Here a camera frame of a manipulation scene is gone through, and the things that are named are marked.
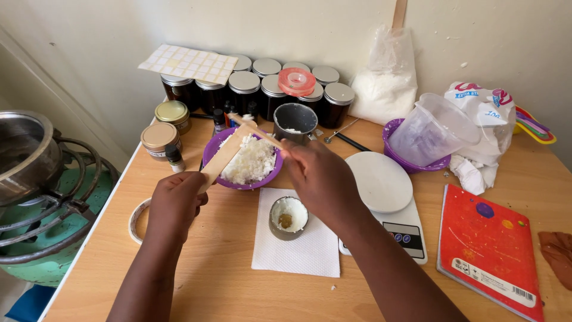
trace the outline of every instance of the hand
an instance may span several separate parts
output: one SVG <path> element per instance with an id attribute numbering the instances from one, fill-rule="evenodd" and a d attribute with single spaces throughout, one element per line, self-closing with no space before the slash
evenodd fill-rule
<path id="1" fill-rule="evenodd" d="M 304 147 L 283 139 L 282 147 L 280 155 L 300 200 L 332 230 L 364 213 L 357 210 L 367 210 L 352 170 L 339 155 L 315 140 Z"/>
<path id="2" fill-rule="evenodd" d="M 149 208 L 145 240 L 173 239 L 186 241 L 190 224 L 206 205 L 206 193 L 197 195 L 206 177 L 200 172 L 181 172 L 157 183 Z"/>

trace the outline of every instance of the white napkin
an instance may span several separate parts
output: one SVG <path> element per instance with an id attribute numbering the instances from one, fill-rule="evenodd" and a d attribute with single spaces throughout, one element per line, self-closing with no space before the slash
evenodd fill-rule
<path id="1" fill-rule="evenodd" d="M 270 208 L 274 201 L 286 196 L 298 198 L 295 190 L 260 189 L 252 269 L 340 277 L 337 236 L 313 214 L 300 237 L 293 241 L 280 240 L 270 231 Z"/>

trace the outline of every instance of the barcode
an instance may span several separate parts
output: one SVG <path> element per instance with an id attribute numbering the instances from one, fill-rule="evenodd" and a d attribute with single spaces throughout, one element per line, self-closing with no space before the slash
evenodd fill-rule
<path id="1" fill-rule="evenodd" d="M 527 300 L 532 301 L 533 300 L 533 295 L 530 294 L 529 292 L 523 290 L 523 289 L 519 289 L 516 286 L 513 286 L 513 292 L 516 293 L 517 295 L 520 295 L 522 297 L 525 297 Z"/>

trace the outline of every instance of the brown cloth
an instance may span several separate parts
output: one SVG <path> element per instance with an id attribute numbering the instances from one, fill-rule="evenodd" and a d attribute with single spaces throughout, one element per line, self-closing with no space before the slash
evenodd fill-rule
<path id="1" fill-rule="evenodd" d="M 572 290 L 572 235 L 561 232 L 538 233 L 541 253 L 556 278 L 565 288 Z"/>

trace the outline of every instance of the digital kitchen scale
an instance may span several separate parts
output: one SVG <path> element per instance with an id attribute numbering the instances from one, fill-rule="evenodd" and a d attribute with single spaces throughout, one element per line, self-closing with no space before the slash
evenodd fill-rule
<path id="1" fill-rule="evenodd" d="M 377 152 L 360 152 L 345 160 L 356 179 L 362 201 L 395 241 L 417 262 L 427 262 L 421 220 L 413 198 L 411 179 L 391 158 Z M 339 239 L 339 249 L 351 256 Z"/>

